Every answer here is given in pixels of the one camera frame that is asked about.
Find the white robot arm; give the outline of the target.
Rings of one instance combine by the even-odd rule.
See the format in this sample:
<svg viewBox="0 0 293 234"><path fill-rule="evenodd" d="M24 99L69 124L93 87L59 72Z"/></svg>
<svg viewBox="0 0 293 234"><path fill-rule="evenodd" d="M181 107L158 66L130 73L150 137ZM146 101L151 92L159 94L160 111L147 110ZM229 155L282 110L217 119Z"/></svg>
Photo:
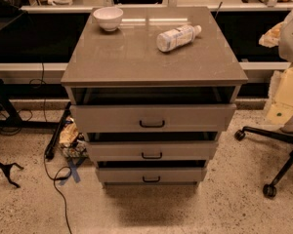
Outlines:
<svg viewBox="0 0 293 234"><path fill-rule="evenodd" d="M293 116L293 9L286 18L263 34L259 43L268 48L278 47L279 56L290 63L280 75L272 96L267 118L274 124L285 124Z"/></svg>

